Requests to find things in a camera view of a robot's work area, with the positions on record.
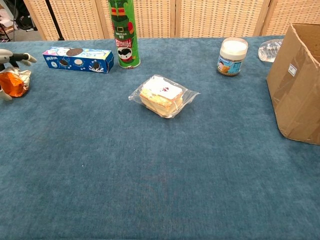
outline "green pringles can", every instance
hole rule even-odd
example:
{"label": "green pringles can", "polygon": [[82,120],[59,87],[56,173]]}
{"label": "green pringles can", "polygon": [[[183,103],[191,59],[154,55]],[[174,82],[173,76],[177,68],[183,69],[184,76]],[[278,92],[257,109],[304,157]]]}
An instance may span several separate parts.
{"label": "green pringles can", "polygon": [[134,0],[108,0],[119,65],[132,69],[140,64]]}

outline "brown cardboard box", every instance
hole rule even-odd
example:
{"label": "brown cardboard box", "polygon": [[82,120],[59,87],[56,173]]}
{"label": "brown cardboard box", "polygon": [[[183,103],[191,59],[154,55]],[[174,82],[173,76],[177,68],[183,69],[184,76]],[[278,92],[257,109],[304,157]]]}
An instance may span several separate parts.
{"label": "brown cardboard box", "polygon": [[289,139],[320,145],[320,25],[291,24],[267,77],[276,121]]}

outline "floor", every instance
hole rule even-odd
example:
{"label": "floor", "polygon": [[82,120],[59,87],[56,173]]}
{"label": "floor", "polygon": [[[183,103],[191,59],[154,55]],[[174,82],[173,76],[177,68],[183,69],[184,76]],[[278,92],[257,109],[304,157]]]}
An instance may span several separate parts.
{"label": "floor", "polygon": [[38,31],[25,31],[19,29],[15,30],[14,33],[10,32],[8,35],[12,42],[42,41]]}

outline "cookie box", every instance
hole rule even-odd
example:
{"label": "cookie box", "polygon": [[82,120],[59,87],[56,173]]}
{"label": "cookie box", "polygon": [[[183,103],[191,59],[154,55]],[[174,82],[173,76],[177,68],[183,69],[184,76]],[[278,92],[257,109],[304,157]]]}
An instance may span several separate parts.
{"label": "cookie box", "polygon": [[108,73],[114,65],[110,50],[53,46],[43,57],[51,69]]}

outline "sticker on sandwich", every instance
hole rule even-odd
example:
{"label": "sticker on sandwich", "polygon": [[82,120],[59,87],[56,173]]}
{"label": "sticker on sandwich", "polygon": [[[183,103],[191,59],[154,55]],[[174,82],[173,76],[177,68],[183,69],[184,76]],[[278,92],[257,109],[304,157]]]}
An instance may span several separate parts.
{"label": "sticker on sandwich", "polygon": [[290,64],[288,72],[292,75],[295,76],[296,72],[297,72],[297,68],[295,66],[293,66],[292,64]]}
{"label": "sticker on sandwich", "polygon": [[174,86],[165,81],[163,77],[158,76],[153,76],[144,84],[143,88],[149,89],[154,95],[160,95],[170,100],[174,99],[182,92],[180,87]]}

